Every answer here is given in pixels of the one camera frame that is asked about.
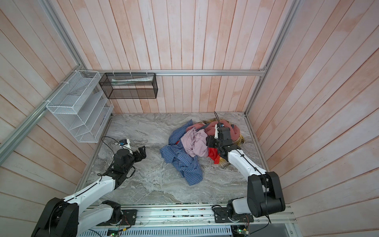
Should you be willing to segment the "red cloth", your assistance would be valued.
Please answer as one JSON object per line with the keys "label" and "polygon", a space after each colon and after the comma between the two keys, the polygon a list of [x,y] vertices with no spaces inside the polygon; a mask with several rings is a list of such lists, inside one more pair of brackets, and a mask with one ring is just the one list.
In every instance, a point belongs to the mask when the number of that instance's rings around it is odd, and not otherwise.
{"label": "red cloth", "polygon": [[220,156],[218,155],[218,151],[215,148],[209,148],[205,141],[181,141],[185,152],[190,157],[208,157],[210,158],[214,164],[219,164]]}

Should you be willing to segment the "light mauve cloth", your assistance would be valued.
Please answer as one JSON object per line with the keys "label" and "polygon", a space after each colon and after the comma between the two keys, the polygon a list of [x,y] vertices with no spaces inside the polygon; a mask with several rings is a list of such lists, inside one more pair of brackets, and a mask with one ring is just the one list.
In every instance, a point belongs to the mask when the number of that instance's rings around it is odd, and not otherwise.
{"label": "light mauve cloth", "polygon": [[191,157],[207,157],[208,146],[206,144],[207,134],[204,129],[197,131],[195,127],[187,131],[181,138],[185,152]]}

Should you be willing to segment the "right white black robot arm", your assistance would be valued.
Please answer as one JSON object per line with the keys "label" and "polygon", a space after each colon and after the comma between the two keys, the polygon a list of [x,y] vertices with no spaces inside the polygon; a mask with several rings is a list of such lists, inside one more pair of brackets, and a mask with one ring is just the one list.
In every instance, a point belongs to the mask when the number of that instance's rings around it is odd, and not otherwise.
{"label": "right white black robot arm", "polygon": [[215,125],[215,134],[207,138],[207,144],[217,149],[223,158],[242,174],[247,181],[247,195],[231,199],[226,207],[227,217],[236,221],[244,216],[270,216],[286,208],[279,176],[268,172],[249,159],[244,151],[233,143],[228,127]]}

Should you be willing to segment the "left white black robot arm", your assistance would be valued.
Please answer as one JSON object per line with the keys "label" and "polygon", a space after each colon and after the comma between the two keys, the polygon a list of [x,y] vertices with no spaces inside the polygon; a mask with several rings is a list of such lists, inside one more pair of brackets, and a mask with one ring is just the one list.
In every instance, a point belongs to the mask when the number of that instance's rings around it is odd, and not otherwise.
{"label": "left white black robot arm", "polygon": [[72,195],[53,198],[46,204],[32,236],[77,237],[101,223],[120,226],[123,212],[119,203],[106,200],[94,209],[88,210],[88,207],[132,177],[134,164],[145,158],[144,146],[132,151],[122,145],[113,155],[110,167],[98,180]]}

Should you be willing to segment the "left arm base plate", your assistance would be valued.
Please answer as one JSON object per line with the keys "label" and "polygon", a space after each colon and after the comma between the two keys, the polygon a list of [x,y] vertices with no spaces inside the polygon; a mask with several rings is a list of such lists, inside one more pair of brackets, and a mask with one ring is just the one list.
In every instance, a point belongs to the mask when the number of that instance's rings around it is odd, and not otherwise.
{"label": "left arm base plate", "polygon": [[122,217],[117,217],[115,220],[109,220],[107,222],[102,222],[97,226],[114,226],[114,225],[126,225],[126,226],[134,226],[136,223],[137,217],[137,209],[122,209]]}

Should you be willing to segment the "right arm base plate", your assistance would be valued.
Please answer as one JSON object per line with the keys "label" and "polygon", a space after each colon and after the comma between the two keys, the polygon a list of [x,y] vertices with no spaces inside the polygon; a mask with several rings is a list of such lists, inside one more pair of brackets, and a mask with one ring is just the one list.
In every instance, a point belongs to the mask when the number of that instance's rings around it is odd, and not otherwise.
{"label": "right arm base plate", "polygon": [[214,205],[211,207],[216,223],[253,223],[254,216],[251,214],[236,214],[231,207]]}

